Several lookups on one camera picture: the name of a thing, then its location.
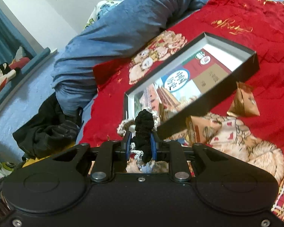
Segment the black scrunchie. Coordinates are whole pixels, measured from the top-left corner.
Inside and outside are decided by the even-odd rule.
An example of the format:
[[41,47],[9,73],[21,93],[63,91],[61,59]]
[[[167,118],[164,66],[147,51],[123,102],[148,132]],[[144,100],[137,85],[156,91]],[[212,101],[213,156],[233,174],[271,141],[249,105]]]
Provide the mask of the black scrunchie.
[[142,151],[143,163],[148,163],[152,159],[151,134],[154,129],[153,114],[147,110],[142,110],[135,118],[135,136],[131,142],[135,144],[135,149]]

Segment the brown triangular snack packet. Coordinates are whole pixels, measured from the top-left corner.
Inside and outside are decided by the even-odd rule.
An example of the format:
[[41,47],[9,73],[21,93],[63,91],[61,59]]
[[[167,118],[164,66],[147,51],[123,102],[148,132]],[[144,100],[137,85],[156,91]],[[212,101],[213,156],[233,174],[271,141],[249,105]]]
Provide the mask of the brown triangular snack packet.
[[233,117],[260,116],[260,112],[252,92],[253,87],[243,82],[237,82],[236,85],[236,94],[227,114]]
[[222,123],[213,119],[189,116],[186,118],[188,135],[186,140],[192,145],[194,143],[206,144],[221,129]]

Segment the beige white scrunchie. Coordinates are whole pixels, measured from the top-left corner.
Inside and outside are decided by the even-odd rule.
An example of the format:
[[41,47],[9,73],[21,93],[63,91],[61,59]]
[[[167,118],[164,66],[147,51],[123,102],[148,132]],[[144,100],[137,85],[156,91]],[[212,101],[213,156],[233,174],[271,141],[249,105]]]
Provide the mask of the beige white scrunchie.
[[135,133],[135,120],[134,119],[124,119],[117,127],[117,134],[124,137],[127,132]]

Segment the black clothing pile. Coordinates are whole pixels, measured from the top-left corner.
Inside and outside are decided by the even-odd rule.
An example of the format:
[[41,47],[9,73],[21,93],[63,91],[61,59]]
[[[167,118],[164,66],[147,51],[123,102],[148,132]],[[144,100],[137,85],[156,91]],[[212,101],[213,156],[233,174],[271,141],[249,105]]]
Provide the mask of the black clothing pile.
[[65,115],[56,94],[49,96],[38,113],[13,133],[24,158],[44,158],[73,143],[82,124],[82,113],[83,108],[79,107],[75,116]]

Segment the colourful booklet in box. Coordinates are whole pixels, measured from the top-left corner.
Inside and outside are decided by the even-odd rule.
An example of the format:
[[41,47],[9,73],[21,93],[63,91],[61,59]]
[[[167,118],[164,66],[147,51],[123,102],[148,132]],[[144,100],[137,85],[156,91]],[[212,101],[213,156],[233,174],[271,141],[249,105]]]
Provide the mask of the colourful booklet in box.
[[134,95],[134,115],[147,108],[159,112],[160,104],[166,111],[179,112],[230,73],[229,67],[202,48]]

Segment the black shallow cardboard box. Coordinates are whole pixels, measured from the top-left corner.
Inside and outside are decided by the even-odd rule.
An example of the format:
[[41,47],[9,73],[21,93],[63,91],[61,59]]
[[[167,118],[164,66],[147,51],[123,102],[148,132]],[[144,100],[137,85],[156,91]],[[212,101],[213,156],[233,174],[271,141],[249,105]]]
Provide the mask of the black shallow cardboard box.
[[153,111],[157,134],[169,137],[185,128],[188,116],[206,115],[258,70],[257,53],[241,44],[207,32],[191,42],[164,32],[130,61],[123,117]]

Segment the mustard yellow garment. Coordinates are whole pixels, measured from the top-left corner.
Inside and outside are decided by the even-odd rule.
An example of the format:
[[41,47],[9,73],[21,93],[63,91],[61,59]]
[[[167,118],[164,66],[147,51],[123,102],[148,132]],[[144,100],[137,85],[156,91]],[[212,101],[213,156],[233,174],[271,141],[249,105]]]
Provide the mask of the mustard yellow garment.
[[34,163],[37,163],[37,162],[40,162],[40,161],[42,161],[43,159],[46,159],[47,157],[44,157],[44,158],[35,158],[35,159],[27,159],[26,161],[25,161],[25,163],[23,164],[23,168],[25,168],[26,166],[30,166],[30,165],[32,165],[32,164],[34,164]]

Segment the blue duvet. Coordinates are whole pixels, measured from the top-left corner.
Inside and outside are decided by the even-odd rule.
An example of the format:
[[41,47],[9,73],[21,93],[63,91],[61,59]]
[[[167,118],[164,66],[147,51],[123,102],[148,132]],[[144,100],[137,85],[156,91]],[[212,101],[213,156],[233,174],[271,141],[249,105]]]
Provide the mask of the blue duvet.
[[209,0],[123,0],[75,36],[54,63],[52,87],[63,113],[74,116],[96,95],[93,67],[129,57],[179,19]]

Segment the cartoon patterned pillow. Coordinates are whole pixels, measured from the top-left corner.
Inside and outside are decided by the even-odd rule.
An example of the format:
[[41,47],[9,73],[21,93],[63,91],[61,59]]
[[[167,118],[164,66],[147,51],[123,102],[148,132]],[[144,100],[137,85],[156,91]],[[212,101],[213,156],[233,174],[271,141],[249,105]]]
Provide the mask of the cartoon patterned pillow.
[[113,0],[100,1],[90,14],[84,28],[86,29],[88,26],[94,24],[96,21],[98,21],[101,17],[111,11],[114,7],[118,6],[120,3],[121,1]]

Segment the plush toy on sill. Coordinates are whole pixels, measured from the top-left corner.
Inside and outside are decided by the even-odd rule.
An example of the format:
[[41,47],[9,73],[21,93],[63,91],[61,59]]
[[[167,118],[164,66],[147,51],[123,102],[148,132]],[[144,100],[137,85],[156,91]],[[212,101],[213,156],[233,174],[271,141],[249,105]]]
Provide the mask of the plush toy on sill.
[[20,72],[20,68],[10,68],[8,63],[0,64],[0,91]]

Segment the teal curtain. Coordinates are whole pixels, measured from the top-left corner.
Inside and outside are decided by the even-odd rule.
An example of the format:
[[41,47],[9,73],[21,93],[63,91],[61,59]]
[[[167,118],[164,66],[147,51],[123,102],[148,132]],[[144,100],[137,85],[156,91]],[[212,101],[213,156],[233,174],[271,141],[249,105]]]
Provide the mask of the teal curtain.
[[29,58],[37,55],[29,42],[0,9],[0,64],[10,63],[19,47],[24,48]]

